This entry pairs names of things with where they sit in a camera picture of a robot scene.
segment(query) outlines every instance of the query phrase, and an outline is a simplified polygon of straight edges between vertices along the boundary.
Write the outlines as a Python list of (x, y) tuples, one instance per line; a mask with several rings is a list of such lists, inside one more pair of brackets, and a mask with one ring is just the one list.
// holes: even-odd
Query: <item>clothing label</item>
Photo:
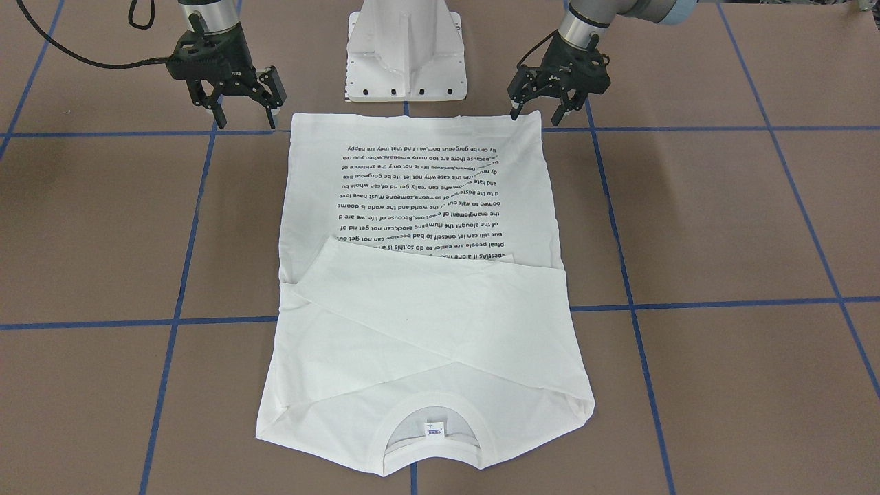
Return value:
[(446, 425), (440, 423), (425, 423), (426, 439), (443, 439), (446, 437)]

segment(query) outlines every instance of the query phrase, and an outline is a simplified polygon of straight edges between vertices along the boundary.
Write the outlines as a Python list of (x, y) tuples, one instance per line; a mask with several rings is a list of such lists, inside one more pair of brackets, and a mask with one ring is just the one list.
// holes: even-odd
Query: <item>grid square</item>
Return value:
[(167, 327), (0, 332), (0, 491), (137, 493)]
[(599, 141), (636, 303), (833, 296), (766, 132)]
[(714, 4), (697, 4), (679, 26), (618, 16), (599, 49), (612, 84), (590, 97), (598, 126), (765, 125)]
[(171, 317), (207, 142), (12, 139), (0, 164), (3, 322)]
[(180, 327), (150, 493), (409, 493), (381, 478), (254, 438), (274, 324)]
[(667, 492), (629, 313), (573, 317), (596, 396), (586, 426), (483, 471), (419, 462), (420, 495)]
[(626, 304), (620, 257), (590, 134), (545, 132), (542, 139), (568, 275), (569, 304)]
[[(400, 102), (345, 101), (348, 15), (363, 0), (280, 2), (271, 8), (245, 1), (241, 22), (257, 70), (278, 69), (287, 102), (278, 114), (278, 129), (290, 129), (294, 113), (403, 114)], [(266, 111), (244, 98), (224, 100), (227, 129), (268, 129)]]
[[(98, 0), (67, 2), (54, 37), (103, 63), (170, 55), (186, 29), (180, 8), (174, 2), (156, 2), (156, 25), (140, 31), (128, 25), (127, 7)], [(172, 80), (165, 66), (100, 69), (50, 47), (16, 131), (207, 130), (212, 119), (193, 106), (186, 84)]]
[(880, 372), (880, 303), (847, 305), (874, 373)]
[[(57, 6), (58, 2), (44, 2), (27, 7), (48, 32)], [(0, 4), (0, 18), (4, 19), (4, 28), (0, 29), (0, 47), (3, 47), (3, 56), (0, 57), (0, 130), (6, 132), (37, 63), (43, 39), (13, 2)]]
[[(517, 62), (535, 43), (559, 27), (565, 10), (562, 2), (520, 2), (516, 8), (506, 8), (494, 2), (447, 2), (450, 11), (461, 15), (467, 67), (467, 98), (461, 101), (436, 103), (414, 102), (410, 105), (413, 117), (454, 117), (458, 115), (506, 115), (510, 112), (507, 87), (517, 74)], [(539, 65), (546, 45), (536, 50), (527, 63)], [(529, 113), (541, 112), (544, 126), (559, 101), (538, 98), (524, 108)], [(585, 127), (583, 112), (574, 112), (562, 119), (561, 127)]]
[[(724, 15), (774, 126), (880, 125), (880, 38), (855, 2), (724, 5)], [(777, 26), (798, 28), (780, 39)]]
[(218, 136), (184, 317), (278, 314), (278, 229), (290, 134)]
[(840, 291), (880, 295), (880, 131), (777, 136)]
[(876, 493), (876, 395), (836, 305), (639, 313), (677, 492)]

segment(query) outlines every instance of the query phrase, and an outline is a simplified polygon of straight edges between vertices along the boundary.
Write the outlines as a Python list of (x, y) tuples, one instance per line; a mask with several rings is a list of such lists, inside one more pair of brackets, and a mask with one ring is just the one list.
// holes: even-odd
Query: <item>blue grid line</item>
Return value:
[(117, 320), (117, 321), (58, 321), (46, 323), (10, 323), (0, 325), (0, 331), (12, 330), (51, 330), (51, 329), (106, 329), (126, 327), (164, 327), (174, 320)]
[(828, 262), (828, 258), (825, 256), (825, 251), (824, 249), (822, 249), (822, 244), (819, 242), (819, 237), (816, 234), (816, 229), (813, 228), (813, 223), (810, 220), (810, 215), (807, 213), (807, 208), (804, 205), (801, 194), (798, 191), (797, 185), (795, 184), (795, 177), (794, 175), (792, 175), (791, 170), (788, 168), (788, 161), (785, 159), (785, 154), (782, 152), (782, 147), (779, 144), (779, 139), (776, 137), (774, 128), (770, 124), (770, 118), (767, 116), (766, 109), (764, 108), (764, 103), (761, 101), (761, 97), (758, 94), (758, 87), (755, 85), (755, 81), (754, 79), (752, 79), (752, 74), (749, 72), (749, 68), (745, 64), (743, 52), (739, 49), (737, 38), (736, 36), (734, 36), (733, 30), (730, 28), (730, 23), (727, 20), (727, 16), (724, 15), (724, 9), (722, 8), (722, 5), (716, 4), (716, 6), (718, 8), (718, 13), (721, 15), (721, 20), (724, 23), (724, 28), (727, 29), (727, 34), (730, 37), (730, 42), (733, 44), (734, 51), (737, 52), (737, 57), (739, 58), (740, 65), (742, 65), (743, 67), (745, 78), (749, 82), (749, 86), (751, 87), (752, 93), (755, 96), (755, 101), (758, 103), (758, 108), (761, 111), (761, 115), (764, 117), (767, 132), (770, 133), (770, 137), (773, 139), (773, 144), (776, 148), (776, 154), (779, 155), (779, 160), (782, 163), (782, 169), (785, 171), (786, 178), (788, 179), (788, 185), (791, 187), (791, 191), (795, 195), (797, 206), (798, 208), (800, 208), (801, 214), (803, 215), (803, 221), (806, 223), (807, 229), (810, 231), (810, 237), (813, 239), (813, 245), (816, 247), (819, 259), (822, 261), (822, 266), (825, 268), (825, 274), (828, 276), (828, 281), (831, 283), (831, 287), (834, 290), (834, 296), (837, 298), (838, 305), (840, 306), (840, 311), (843, 313), (843, 317), (847, 321), (849, 333), (853, 338), (855, 347), (858, 350), (860, 357), (862, 358), (862, 363), (865, 366), (865, 370), (868, 372), (871, 384), (874, 386), (874, 393), (876, 394), (877, 398), (880, 399), (880, 383), (877, 382), (874, 368), (873, 366), (871, 366), (870, 360), (868, 359), (868, 353), (865, 351), (865, 348), (862, 345), (862, 340), (859, 337), (859, 333), (855, 329), (853, 319), (849, 315), (847, 304), (843, 299), (843, 295), (840, 293), (840, 288), (837, 285), (837, 280), (834, 279), (834, 274), (831, 270), (831, 264)]
[(761, 126), (598, 127), (596, 132), (736, 132), (766, 130)]
[[(409, 102), (405, 101), (404, 115), (409, 116)], [(784, 131), (880, 131), (880, 126), (780, 126), (773, 130)], [(737, 132), (766, 131), (767, 127), (728, 126), (728, 127), (597, 127), (596, 132)], [(547, 133), (591, 132), (586, 127), (545, 127)], [(273, 134), (289, 134), (289, 129), (218, 129), (219, 136), (271, 136)], [(210, 136), (209, 130), (143, 130), (143, 131), (96, 131), (96, 132), (7, 132), (0, 134), (4, 139), (24, 138), (70, 138), (70, 137), (177, 137), (177, 136)]]
[(141, 130), (141, 131), (108, 131), (108, 132), (14, 132), (12, 137), (45, 138), (45, 137), (179, 137), (179, 136), (265, 136), (272, 130)]
[[(856, 296), (843, 298), (848, 304), (877, 303), (880, 296)], [(743, 299), (726, 301), (692, 301), (633, 304), (636, 310), (658, 309), (699, 309), (704, 307), (767, 307), (767, 306), (805, 306), (821, 304), (837, 304), (836, 298), (811, 299)], [(588, 306), (572, 306), (572, 313), (601, 313), (609, 311), (628, 311), (628, 304), (601, 304)], [(223, 325), (235, 323), (275, 323), (277, 314), (262, 316), (205, 316), (201, 318), (145, 319), (145, 320), (105, 320), (105, 321), (44, 321), (36, 323), (0, 323), (0, 331), (14, 330), (45, 330), (45, 329), (93, 329), (93, 328), (126, 328), (167, 326), (177, 322), (180, 325)]]
[[(49, 27), (48, 30), (49, 36), (52, 36), (55, 33), (55, 28), (58, 26), (58, 19), (61, 18), (61, 11), (63, 9), (64, 0), (60, 0), (58, 2), (58, 7), (55, 8), (55, 16), (52, 17), (52, 25)], [(37, 78), (37, 72), (40, 71), (40, 66), (43, 64), (43, 57), (46, 56), (46, 51), (48, 50), (48, 47), (49, 42), (43, 41), (43, 48), (40, 49), (40, 54), (37, 56), (37, 62), (33, 65), (33, 70), (31, 70), (30, 77), (27, 78), (25, 90), (21, 93), (21, 98), (18, 99), (18, 106), (15, 108), (15, 114), (12, 115), (11, 122), (9, 122), (9, 128), (6, 130), (6, 135), (3, 138), (3, 144), (0, 144), (0, 159), (3, 159), (3, 156), (6, 153), (6, 147), (9, 146), (9, 142), (12, 140), (12, 132), (15, 130), (15, 126), (18, 124), (18, 118), (21, 116), (21, 111), (25, 108), (27, 96), (31, 92), (33, 81)]]
[(880, 125), (774, 125), (772, 130), (880, 130)]
[(636, 304), (635, 309), (696, 309), (701, 307), (762, 307), (762, 306), (801, 306), (816, 304), (837, 304), (836, 298), (813, 299), (763, 299), (763, 300), (727, 300), (702, 302), (671, 302)]
[(645, 345), (642, 341), (642, 329), (639, 325), (639, 316), (635, 310), (633, 301), (633, 289), (629, 283), (629, 275), (627, 274), (627, 262), (623, 255), (623, 244), (620, 242), (620, 233), (617, 228), (617, 219), (614, 217), (614, 204), (611, 199), (611, 190), (608, 188), (608, 179), (605, 176), (605, 163), (602, 161), (602, 151), (599, 148), (599, 137), (596, 132), (596, 123), (593, 120), (590, 102), (587, 100), (585, 109), (587, 111), (587, 119), (590, 122), (590, 135), (593, 140), (593, 149), (596, 152), (596, 163), (598, 166), (599, 177), (602, 179), (602, 192), (605, 193), (605, 200), (608, 203), (608, 218), (611, 222), (611, 230), (614, 234), (614, 240), (617, 243), (617, 254), (620, 258), (620, 274), (623, 277), (623, 287), (627, 292), (627, 306), (629, 309), (629, 317), (633, 323), (633, 332), (635, 333), (635, 343), (639, 349), (639, 358), (642, 362), (642, 374), (645, 379), (645, 388), (648, 392), (648, 402), (651, 407), (651, 416), (654, 418), (654, 429), (657, 436), (657, 445), (660, 447), (660, 457), (663, 461), (664, 473), (666, 475), (666, 484), (669, 488), (670, 495), (675, 495), (675, 481), (672, 477), (672, 467), (669, 462), (669, 455), (666, 451), (666, 439), (663, 434), (663, 425), (660, 421), (660, 411), (657, 408), (656, 398), (654, 396), (654, 385), (651, 381), (651, 371), (648, 367), (648, 356), (645, 354)]
[(598, 306), (572, 306), (568, 308), (572, 313), (600, 313), (603, 311), (628, 311), (628, 304), (603, 304)]
[(228, 325), (231, 323), (275, 323), (278, 315), (220, 316), (217, 318), (180, 318), (181, 325)]
[(409, 495), (419, 495), (419, 463), (409, 465)]
[(860, 298), (843, 298), (846, 302), (860, 303), (860, 302), (880, 302), (880, 296), (867, 296)]
[(177, 331), (180, 327), (180, 314), (183, 311), (183, 299), (187, 292), (187, 280), (189, 278), (189, 269), (193, 261), (193, 251), (195, 248), (195, 235), (199, 229), (199, 209), (202, 206), (202, 197), (205, 194), (205, 182), (208, 179), (208, 171), (211, 166), (211, 158), (214, 154), (214, 143), (216, 142), (216, 122), (212, 127), (211, 138), (208, 141), (208, 150), (205, 153), (205, 164), (202, 167), (202, 180), (199, 183), (199, 194), (195, 199), (195, 212), (193, 213), (193, 224), (189, 231), (189, 242), (187, 244), (187, 255), (183, 262), (183, 272), (180, 275), (180, 291), (177, 296), (177, 303), (174, 306), (174, 321), (171, 326), (171, 332), (168, 335), (168, 347), (165, 350), (165, 364), (162, 367), (162, 379), (159, 382), (159, 392), (156, 399), (156, 410), (153, 413), (153, 423), (150, 428), (150, 442), (147, 444), (147, 454), (143, 460), (143, 473), (141, 475), (140, 495), (146, 495), (147, 483), (150, 481), (150, 469), (153, 463), (153, 453), (156, 449), (156, 439), (159, 433), (159, 422), (162, 419), (162, 409), (165, 405), (165, 391), (168, 387), (168, 377), (171, 372), (171, 363), (174, 357), (174, 345), (177, 342)]

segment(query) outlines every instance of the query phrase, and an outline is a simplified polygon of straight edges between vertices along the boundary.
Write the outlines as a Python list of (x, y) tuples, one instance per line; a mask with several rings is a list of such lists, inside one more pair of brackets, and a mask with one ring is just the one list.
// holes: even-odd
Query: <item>black cable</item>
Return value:
[(147, 21), (147, 24), (137, 24), (135, 22), (136, 8), (137, 0), (131, 0), (131, 5), (128, 6), (128, 25), (137, 29), (143, 29), (144, 31), (153, 27), (153, 21), (156, 20), (156, 0), (150, 0), (150, 20)]
[(21, 9), (21, 13), (25, 14), (25, 18), (27, 19), (27, 22), (31, 23), (31, 26), (33, 26), (33, 29), (35, 29), (37, 31), (37, 33), (40, 34), (40, 36), (42, 36), (46, 41), (51, 43), (53, 47), (58, 48), (59, 50), (61, 50), (65, 54), (70, 55), (73, 58), (76, 58), (78, 61), (80, 61), (82, 63), (88, 63), (89, 65), (92, 65), (94, 67), (100, 67), (101, 69), (117, 69), (117, 70), (119, 70), (119, 69), (133, 69), (135, 67), (143, 67), (144, 65), (157, 65), (160, 63), (168, 62), (167, 57), (148, 58), (148, 59), (142, 60), (140, 62), (132, 62), (132, 63), (95, 62), (93, 60), (85, 58), (82, 55), (78, 55), (78, 54), (73, 53), (67, 47), (65, 47), (64, 45), (59, 43), (58, 41), (53, 40), (51, 36), (49, 36), (45, 31), (43, 31), (42, 28), (40, 28), (40, 25), (37, 24), (37, 21), (33, 20), (33, 17), (31, 16), (31, 12), (27, 11), (27, 8), (25, 7), (24, 1), (23, 0), (16, 0), (16, 3), (18, 3), (19, 9)]
[(547, 37), (546, 37), (545, 39), (543, 39), (543, 40), (541, 40), (541, 41), (538, 41), (538, 44), (535, 45), (535, 46), (533, 46), (531, 50), (525, 52), (525, 55), (523, 55), (523, 58), (520, 59), (519, 62), (517, 62), (517, 67), (519, 67), (520, 65), (522, 65), (523, 62), (525, 62), (525, 59), (526, 59), (526, 58), (529, 58), (529, 55), (531, 55), (532, 53), (534, 53), (534, 51), (537, 50), (538, 48), (540, 48), (541, 45), (543, 45), (544, 43), (547, 43), (547, 40), (549, 40), (550, 38), (553, 38), (553, 35), (554, 35), (554, 34), (556, 34), (555, 31), (553, 31), (552, 33), (548, 34)]

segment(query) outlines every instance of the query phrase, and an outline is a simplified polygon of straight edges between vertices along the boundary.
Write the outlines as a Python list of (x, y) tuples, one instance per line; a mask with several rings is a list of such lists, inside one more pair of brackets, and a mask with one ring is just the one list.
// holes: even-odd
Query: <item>metal cylinder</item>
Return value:
[(238, 11), (235, 0), (178, 0), (183, 17), (189, 25), (189, 16), (198, 13), (205, 21), (205, 33), (217, 34), (229, 31), (238, 24)]
[(605, 27), (596, 26), (594, 24), (588, 24), (580, 20), (574, 13), (571, 11), (567, 11), (565, 13), (565, 17), (562, 18), (562, 24), (559, 26), (559, 35), (565, 40), (569, 45), (586, 49), (587, 45), (590, 43), (590, 37), (593, 34), (598, 34), (602, 36), (605, 34), (605, 29), (607, 29), (608, 25)]

